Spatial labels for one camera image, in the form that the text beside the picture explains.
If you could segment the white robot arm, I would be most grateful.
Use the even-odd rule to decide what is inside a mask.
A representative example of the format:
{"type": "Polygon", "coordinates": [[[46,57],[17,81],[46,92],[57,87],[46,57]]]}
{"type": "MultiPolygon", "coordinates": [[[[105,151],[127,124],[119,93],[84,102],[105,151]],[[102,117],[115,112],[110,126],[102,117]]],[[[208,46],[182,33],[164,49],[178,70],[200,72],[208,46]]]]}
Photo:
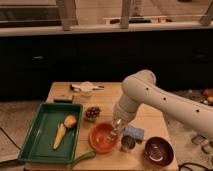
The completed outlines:
{"type": "Polygon", "coordinates": [[[213,107],[164,91],[156,86],[150,70],[141,70],[121,83],[122,95],[114,105],[113,121],[130,123],[142,103],[150,105],[193,128],[213,141],[213,107]]]}

